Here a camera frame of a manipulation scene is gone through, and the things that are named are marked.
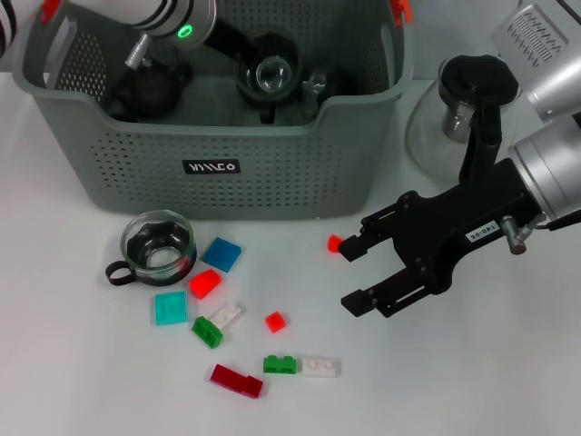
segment lego brick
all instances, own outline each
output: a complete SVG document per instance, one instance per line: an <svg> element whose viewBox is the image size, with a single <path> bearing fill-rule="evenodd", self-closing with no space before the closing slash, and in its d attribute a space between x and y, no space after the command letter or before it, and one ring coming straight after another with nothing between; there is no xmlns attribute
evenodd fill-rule
<svg viewBox="0 0 581 436"><path fill-rule="evenodd" d="M276 356L265 357L262 369L271 374L296 374L297 360L290 356L278 358Z"/></svg>
<svg viewBox="0 0 581 436"><path fill-rule="evenodd" d="M238 393L244 391L248 384L246 377L221 365L216 365L210 381Z"/></svg>
<svg viewBox="0 0 581 436"><path fill-rule="evenodd" d="M282 318L282 315L278 312L271 313L264 319L264 321L273 333L276 333L278 330L283 329L287 325L287 323L284 321L284 318Z"/></svg>
<svg viewBox="0 0 581 436"><path fill-rule="evenodd" d="M160 293L155 295L154 304L157 325L188 321L188 304L185 292Z"/></svg>
<svg viewBox="0 0 581 436"><path fill-rule="evenodd" d="M236 304L224 304L219 311L217 311L210 318L210 322L214 324L219 330L224 330L228 324L233 322L242 314L242 308Z"/></svg>
<svg viewBox="0 0 581 436"><path fill-rule="evenodd" d="M223 336L222 332L203 316L196 318L192 332L196 333L210 348L216 348L220 345Z"/></svg>
<svg viewBox="0 0 581 436"><path fill-rule="evenodd" d="M251 398L258 398L261 395L263 382L251 377L244 377L243 375L226 368L225 366L216 365L210 381L219 384L223 388L230 389L246 395Z"/></svg>
<svg viewBox="0 0 581 436"><path fill-rule="evenodd" d="M304 357L300 374L306 377L336 377L336 361L326 357Z"/></svg>
<svg viewBox="0 0 581 436"><path fill-rule="evenodd" d="M222 238L216 238L202 260L214 268L228 273L240 257L242 248Z"/></svg>
<svg viewBox="0 0 581 436"><path fill-rule="evenodd" d="M246 387L242 391L243 395L251 398L258 398L261 396L262 385L264 383L250 375L246 378Z"/></svg>
<svg viewBox="0 0 581 436"><path fill-rule="evenodd" d="M203 300L221 282L221 276L214 270L204 271L190 280L190 292L198 300Z"/></svg>
<svg viewBox="0 0 581 436"><path fill-rule="evenodd" d="M339 238L339 236L332 234L329 237L329 240L327 241L327 249L331 253L338 253L339 252L339 244L342 242L343 242L343 240L341 238Z"/></svg>

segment white block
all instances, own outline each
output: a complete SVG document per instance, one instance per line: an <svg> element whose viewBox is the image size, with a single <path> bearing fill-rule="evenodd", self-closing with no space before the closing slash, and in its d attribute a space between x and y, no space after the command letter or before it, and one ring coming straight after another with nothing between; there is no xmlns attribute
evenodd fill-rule
<svg viewBox="0 0 581 436"><path fill-rule="evenodd" d="M334 378L336 376L335 359L324 357L303 357L301 359L302 369L301 375L306 377L325 377Z"/></svg>
<svg viewBox="0 0 581 436"><path fill-rule="evenodd" d="M210 322L218 327L218 330L226 328L228 324L238 318L242 313L242 308L236 304L224 304L219 311L217 311L210 318Z"/></svg>

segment black bracket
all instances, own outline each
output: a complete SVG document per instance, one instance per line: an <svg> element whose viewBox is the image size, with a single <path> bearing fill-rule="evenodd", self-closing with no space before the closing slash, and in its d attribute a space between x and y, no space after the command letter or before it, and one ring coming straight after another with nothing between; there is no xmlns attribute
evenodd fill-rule
<svg viewBox="0 0 581 436"><path fill-rule="evenodd" d="M506 215L519 225L540 213L532 195L509 159L494 165L472 183L423 198L405 193L395 204L361 221L360 235L339 246L350 262L388 239L406 268L365 291L341 299L355 316L377 309L385 317L452 285L458 261L503 236L498 222Z"/></svg>

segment gray plastic basket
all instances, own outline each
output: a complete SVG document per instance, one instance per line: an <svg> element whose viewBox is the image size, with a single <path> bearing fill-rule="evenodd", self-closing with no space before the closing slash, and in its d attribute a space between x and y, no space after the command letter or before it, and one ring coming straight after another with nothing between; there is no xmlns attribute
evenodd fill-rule
<svg viewBox="0 0 581 436"><path fill-rule="evenodd" d="M220 0L218 11L244 30L283 28L307 65L345 68L363 94L329 99L308 124L282 111L286 125L262 126L238 96L233 66L203 47L187 54L196 76L173 116L121 123L106 110L138 34L67 2L51 24L37 19L21 40L15 81L34 96L84 188L105 209L172 209L213 220L355 213L411 80L412 24L396 28L387 0ZM237 159L241 172L184 170L183 161L225 159Z"/></svg>

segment green block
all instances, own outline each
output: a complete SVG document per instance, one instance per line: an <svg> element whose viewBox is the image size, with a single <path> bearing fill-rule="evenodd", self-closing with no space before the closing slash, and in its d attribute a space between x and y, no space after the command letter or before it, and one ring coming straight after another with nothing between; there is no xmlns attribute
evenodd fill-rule
<svg viewBox="0 0 581 436"><path fill-rule="evenodd" d="M262 369L271 374L296 374L297 360L290 356L278 358L276 356L265 357L262 362Z"/></svg>
<svg viewBox="0 0 581 436"><path fill-rule="evenodd" d="M192 332L196 333L210 348L216 348L222 340L222 332L214 324L206 320L203 316L196 318L192 327Z"/></svg>

